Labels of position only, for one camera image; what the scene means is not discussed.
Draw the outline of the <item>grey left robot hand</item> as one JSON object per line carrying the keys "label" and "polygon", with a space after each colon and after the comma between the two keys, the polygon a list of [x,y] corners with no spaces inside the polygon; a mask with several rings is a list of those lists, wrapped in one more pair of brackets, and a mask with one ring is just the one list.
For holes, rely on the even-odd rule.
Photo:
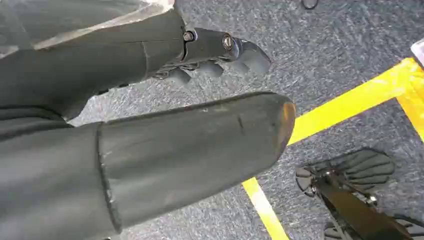
{"label": "grey left robot hand", "polygon": [[69,124],[93,96],[222,63],[270,68],[250,41],[187,30],[173,0],[1,1],[1,239],[101,240],[271,167],[296,112],[274,92]]}

